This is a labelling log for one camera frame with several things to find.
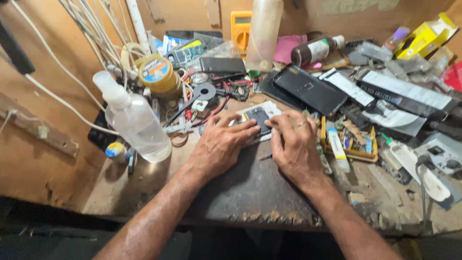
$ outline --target multimeter display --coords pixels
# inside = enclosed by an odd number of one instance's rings
[[[236,17],[236,24],[250,24],[251,17]]]

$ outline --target wrist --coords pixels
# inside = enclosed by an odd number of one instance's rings
[[[178,177],[185,179],[190,184],[201,188],[210,181],[207,178],[207,176],[209,176],[209,174],[207,174],[207,170],[201,169],[197,166],[197,163],[191,160],[188,160],[175,175],[178,175]]]
[[[300,186],[300,190],[310,200],[323,198],[336,191],[332,180],[323,171],[310,176],[310,179]]]

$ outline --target yellow multimeter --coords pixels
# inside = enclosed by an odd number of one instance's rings
[[[247,53],[252,11],[231,12],[231,39],[241,54]]]

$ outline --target wooden wall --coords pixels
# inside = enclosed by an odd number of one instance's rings
[[[462,27],[462,0],[456,0],[446,14],[456,25]],[[462,61],[462,33],[454,35],[446,46],[457,56],[455,62]]]
[[[59,1],[21,0],[17,3],[61,63],[102,101],[101,92],[91,79],[103,68]],[[121,17],[117,1],[111,3]],[[125,16],[129,17],[125,2],[122,3]],[[121,46],[103,9],[99,11],[110,39]],[[98,113],[97,106],[80,85],[58,67],[23,17],[11,3],[0,6],[0,13],[36,67],[32,76],[92,122]],[[132,26],[129,30],[134,37]],[[4,60],[0,61],[0,79],[0,91],[80,144],[80,154],[73,160],[21,129],[7,125],[0,136],[0,195],[79,211],[105,159],[104,153],[87,140],[90,127]]]
[[[154,22],[147,1],[158,1],[165,18],[164,22]],[[422,22],[432,20],[437,14],[447,10],[454,0],[380,0],[399,2],[390,11],[378,11],[377,4],[364,11],[354,13],[326,14],[323,2],[367,3],[373,0],[299,0],[297,10],[292,0],[284,0],[284,14],[279,35],[304,34],[309,31],[324,31],[331,36],[343,34],[347,40],[374,37],[382,43],[399,26],[417,28]],[[223,37],[231,37],[231,11],[251,11],[253,1],[220,0],[221,28],[212,28],[207,17],[205,0],[138,0],[143,23],[153,35],[162,37],[165,30],[219,30]]]

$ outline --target brown glass bottle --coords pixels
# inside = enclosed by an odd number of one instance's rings
[[[303,43],[292,49],[290,58],[292,63],[301,67],[322,61],[338,48],[345,46],[345,38],[342,35],[335,37],[322,37]]]

